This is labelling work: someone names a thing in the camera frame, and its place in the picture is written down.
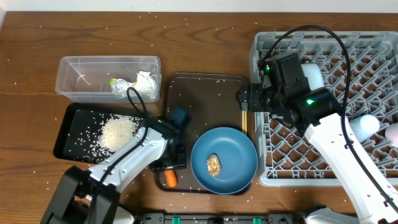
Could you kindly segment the orange carrot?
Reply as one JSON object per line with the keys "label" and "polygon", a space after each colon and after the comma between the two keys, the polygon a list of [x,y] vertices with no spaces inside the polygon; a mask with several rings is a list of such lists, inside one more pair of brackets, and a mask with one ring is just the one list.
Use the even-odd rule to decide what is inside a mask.
{"label": "orange carrot", "polygon": [[165,179],[167,182],[167,185],[170,188],[174,188],[178,184],[177,176],[174,170],[165,170],[164,171]]}

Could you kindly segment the pink cup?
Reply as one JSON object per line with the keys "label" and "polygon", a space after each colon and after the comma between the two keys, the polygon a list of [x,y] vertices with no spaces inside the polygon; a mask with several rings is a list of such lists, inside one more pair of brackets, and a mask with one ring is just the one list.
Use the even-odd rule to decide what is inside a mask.
{"label": "pink cup", "polygon": [[385,130],[385,138],[393,147],[398,147],[398,123],[390,124]]}

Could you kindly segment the pile of rice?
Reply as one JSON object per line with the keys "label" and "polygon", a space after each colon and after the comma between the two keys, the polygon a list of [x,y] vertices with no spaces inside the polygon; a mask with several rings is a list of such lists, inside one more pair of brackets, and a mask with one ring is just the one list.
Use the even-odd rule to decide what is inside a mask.
{"label": "pile of rice", "polygon": [[142,118],[78,110],[67,134],[63,155],[97,164],[127,144],[141,127]]}

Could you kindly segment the yellow snack wrapper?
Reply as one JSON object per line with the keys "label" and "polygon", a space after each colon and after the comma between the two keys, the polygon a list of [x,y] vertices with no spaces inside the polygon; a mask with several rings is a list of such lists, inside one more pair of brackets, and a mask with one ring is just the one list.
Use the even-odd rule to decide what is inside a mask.
{"label": "yellow snack wrapper", "polygon": [[133,87],[133,83],[121,78],[111,78],[109,84],[114,93],[125,92],[128,88]]}

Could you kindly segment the white tissue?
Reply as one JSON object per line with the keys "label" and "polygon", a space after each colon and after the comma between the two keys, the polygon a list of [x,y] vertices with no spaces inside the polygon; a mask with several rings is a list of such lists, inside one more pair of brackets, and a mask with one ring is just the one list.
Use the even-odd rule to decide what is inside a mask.
{"label": "white tissue", "polygon": [[140,71],[136,75],[137,79],[132,84],[132,87],[139,93],[157,91],[156,81],[152,78],[150,72]]}

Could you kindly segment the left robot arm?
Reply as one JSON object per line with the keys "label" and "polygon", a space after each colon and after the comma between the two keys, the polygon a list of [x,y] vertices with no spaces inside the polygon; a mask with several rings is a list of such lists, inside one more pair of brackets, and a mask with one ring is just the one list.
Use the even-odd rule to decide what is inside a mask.
{"label": "left robot arm", "polygon": [[187,117],[155,119],[119,151],[88,170],[72,166],[62,175],[42,223],[113,223],[127,213],[119,199],[127,185],[150,164],[172,165]]}

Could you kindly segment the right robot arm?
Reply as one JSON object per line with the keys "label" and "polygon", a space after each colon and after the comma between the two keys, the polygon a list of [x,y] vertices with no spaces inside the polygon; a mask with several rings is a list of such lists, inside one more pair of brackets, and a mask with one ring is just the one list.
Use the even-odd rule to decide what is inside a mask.
{"label": "right robot arm", "polygon": [[340,181],[360,223],[397,222],[397,190],[357,140],[319,67],[282,54],[267,59],[262,71],[260,83],[237,91],[241,110],[268,112],[304,135]]}

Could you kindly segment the light blue rice bowl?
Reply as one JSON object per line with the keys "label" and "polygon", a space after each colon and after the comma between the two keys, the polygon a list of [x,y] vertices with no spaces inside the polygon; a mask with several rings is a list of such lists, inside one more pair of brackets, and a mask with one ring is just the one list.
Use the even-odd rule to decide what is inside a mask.
{"label": "light blue rice bowl", "polygon": [[308,79],[311,90],[324,87],[323,77],[318,65],[313,63],[301,64],[304,75]]}

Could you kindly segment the light blue cup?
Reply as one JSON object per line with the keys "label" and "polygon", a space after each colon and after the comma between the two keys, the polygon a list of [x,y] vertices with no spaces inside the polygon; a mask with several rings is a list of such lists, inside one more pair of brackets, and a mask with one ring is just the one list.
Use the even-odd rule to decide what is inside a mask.
{"label": "light blue cup", "polygon": [[353,134],[359,142],[369,139],[373,134],[377,133],[380,128],[379,120],[370,114],[366,114],[350,121]]}

